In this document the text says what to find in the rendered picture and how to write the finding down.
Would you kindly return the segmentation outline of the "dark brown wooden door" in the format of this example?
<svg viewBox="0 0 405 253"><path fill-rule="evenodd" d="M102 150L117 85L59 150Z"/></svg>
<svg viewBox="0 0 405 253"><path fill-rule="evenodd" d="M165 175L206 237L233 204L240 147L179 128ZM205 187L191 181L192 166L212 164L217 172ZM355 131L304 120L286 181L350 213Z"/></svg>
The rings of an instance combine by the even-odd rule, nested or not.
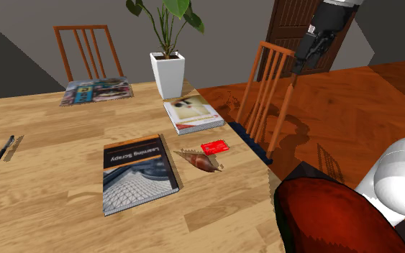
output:
<svg viewBox="0 0 405 253"><path fill-rule="evenodd" d="M295 51L309 28L316 8L324 0L275 0L266 41ZM303 75L328 72L354 17L350 17L344 29L337 34L328 51L314 68L305 67Z"/></svg>

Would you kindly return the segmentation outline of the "orange wooden chair blue seat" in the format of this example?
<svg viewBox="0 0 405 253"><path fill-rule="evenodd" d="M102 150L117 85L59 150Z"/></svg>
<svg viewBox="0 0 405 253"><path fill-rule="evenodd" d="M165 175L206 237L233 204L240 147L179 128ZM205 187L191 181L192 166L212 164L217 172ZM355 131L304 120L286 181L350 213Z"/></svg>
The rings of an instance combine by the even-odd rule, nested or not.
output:
<svg viewBox="0 0 405 253"><path fill-rule="evenodd" d="M271 44L269 42L260 42L251 74L247 82L244 95L242 97L240 108L236 115L236 119L233 122L229 123L229 125L240 136L240 138L267 165L270 165L273 162L272 155L276 149L278 136L281 133L281 128L286 118L288 105L296 85L297 75L293 74L291 76L291 82L286 90L286 95L283 100L283 104L281 106L281 110L277 119L276 126L273 130L272 137L270 138L268 148L264 149L259 145L259 138L263 135L263 131L265 129L264 124L268 117L271 100L273 98L273 94L276 91L277 83L280 79L283 67L286 63L286 59L292 58L294 55L295 52L292 50ZM243 126L241 125L240 121L242 119L246 103L248 102L248 96L250 95L255 73L258 69L259 59L262 56L267 57L265 70L263 72L263 78L260 82L258 96L252 108L249 122L246 126Z"/></svg>

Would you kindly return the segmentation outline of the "white book with cat picture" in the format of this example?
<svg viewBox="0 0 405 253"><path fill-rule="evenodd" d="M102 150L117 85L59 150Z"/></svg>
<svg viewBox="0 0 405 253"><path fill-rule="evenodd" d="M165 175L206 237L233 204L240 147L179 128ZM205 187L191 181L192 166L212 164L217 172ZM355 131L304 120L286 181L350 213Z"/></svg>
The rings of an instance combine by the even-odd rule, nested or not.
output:
<svg viewBox="0 0 405 253"><path fill-rule="evenodd" d="M224 125L224 119L201 95L173 99L163 105L178 135Z"/></svg>

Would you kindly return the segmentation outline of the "red card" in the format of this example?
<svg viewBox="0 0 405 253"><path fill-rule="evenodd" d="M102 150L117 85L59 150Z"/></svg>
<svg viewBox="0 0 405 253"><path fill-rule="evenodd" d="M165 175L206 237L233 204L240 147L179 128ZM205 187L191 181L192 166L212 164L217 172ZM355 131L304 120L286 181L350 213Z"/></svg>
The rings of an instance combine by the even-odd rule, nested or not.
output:
<svg viewBox="0 0 405 253"><path fill-rule="evenodd" d="M213 142L209 142L206 144L202 144L201 148L205 155L214 155L216 153L220 153L220 152L229 150L228 145L222 139L213 141Z"/></svg>

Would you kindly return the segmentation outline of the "green plant in white pot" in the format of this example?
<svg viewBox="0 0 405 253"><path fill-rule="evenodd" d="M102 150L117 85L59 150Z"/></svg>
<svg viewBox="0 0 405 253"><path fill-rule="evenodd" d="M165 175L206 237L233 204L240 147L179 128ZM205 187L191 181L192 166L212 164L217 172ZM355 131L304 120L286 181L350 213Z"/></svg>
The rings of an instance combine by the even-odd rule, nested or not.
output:
<svg viewBox="0 0 405 253"><path fill-rule="evenodd" d="M126 0L125 6L136 17L146 13L158 38L160 52L150 53L155 82L162 98L181 96L185 70L185 57L176 49L180 32L173 34L174 19L183 20L183 25L204 33L204 23L193 11L191 0L160 0L158 21L153 18L142 0Z"/></svg>

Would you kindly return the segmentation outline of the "brown pointed seashell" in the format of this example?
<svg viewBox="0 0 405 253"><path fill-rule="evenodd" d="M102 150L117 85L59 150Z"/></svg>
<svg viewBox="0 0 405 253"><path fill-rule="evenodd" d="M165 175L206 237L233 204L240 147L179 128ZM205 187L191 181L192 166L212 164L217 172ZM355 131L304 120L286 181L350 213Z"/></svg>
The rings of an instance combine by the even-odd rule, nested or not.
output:
<svg viewBox="0 0 405 253"><path fill-rule="evenodd" d="M175 151L175 153L200 170L208 173L221 172L219 168L211 163L211 160L205 154L189 150Z"/></svg>

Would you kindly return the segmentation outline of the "red robot stand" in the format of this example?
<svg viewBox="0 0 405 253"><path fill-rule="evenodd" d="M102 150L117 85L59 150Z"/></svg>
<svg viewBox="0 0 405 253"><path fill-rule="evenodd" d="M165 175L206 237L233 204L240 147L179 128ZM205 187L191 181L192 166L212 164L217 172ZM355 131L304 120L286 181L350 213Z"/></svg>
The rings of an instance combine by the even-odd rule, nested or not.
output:
<svg viewBox="0 0 405 253"><path fill-rule="evenodd" d="M306 162L273 197L286 253L405 253L405 221L390 225L363 196Z"/></svg>

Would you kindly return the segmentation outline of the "colourful magazine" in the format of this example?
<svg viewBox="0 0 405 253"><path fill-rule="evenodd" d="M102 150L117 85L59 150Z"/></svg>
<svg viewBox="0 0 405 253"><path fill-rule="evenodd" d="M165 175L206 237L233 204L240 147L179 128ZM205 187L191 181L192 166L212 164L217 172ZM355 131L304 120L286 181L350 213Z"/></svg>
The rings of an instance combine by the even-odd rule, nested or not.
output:
<svg viewBox="0 0 405 253"><path fill-rule="evenodd" d="M68 84L60 106L131 97L133 97L132 87L126 77L77 80Z"/></svg>

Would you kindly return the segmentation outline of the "dark book with grid roof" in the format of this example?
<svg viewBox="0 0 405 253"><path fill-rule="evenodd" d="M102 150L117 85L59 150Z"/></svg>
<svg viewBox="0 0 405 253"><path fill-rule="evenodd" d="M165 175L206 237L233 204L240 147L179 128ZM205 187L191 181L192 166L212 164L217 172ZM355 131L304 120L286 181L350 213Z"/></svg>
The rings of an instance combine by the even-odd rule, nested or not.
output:
<svg viewBox="0 0 405 253"><path fill-rule="evenodd" d="M103 166L105 216L180 190L157 134L104 145Z"/></svg>

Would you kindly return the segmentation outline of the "wooden table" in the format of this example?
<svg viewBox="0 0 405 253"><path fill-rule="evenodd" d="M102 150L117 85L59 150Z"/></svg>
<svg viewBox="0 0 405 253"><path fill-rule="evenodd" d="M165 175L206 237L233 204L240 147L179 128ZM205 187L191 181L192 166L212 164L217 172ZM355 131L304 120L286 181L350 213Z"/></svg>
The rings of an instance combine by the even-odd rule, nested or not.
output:
<svg viewBox="0 0 405 253"><path fill-rule="evenodd" d="M153 82L128 99L60 106L62 93L0 98L0 253L284 253L272 195L279 179L221 126L177 135ZM180 190L105 216L104 145L160 134ZM207 155L205 172L175 151Z"/></svg>

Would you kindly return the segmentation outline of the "black pen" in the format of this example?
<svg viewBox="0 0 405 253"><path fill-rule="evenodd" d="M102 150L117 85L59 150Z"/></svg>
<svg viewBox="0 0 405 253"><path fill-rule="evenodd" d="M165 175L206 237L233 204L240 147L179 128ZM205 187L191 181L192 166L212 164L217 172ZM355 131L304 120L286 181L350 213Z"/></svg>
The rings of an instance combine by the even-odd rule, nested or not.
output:
<svg viewBox="0 0 405 253"><path fill-rule="evenodd" d="M6 150L12 145L13 142L14 142L14 135L11 135L6 144L0 150L0 160L3 157L4 153L6 152Z"/></svg>

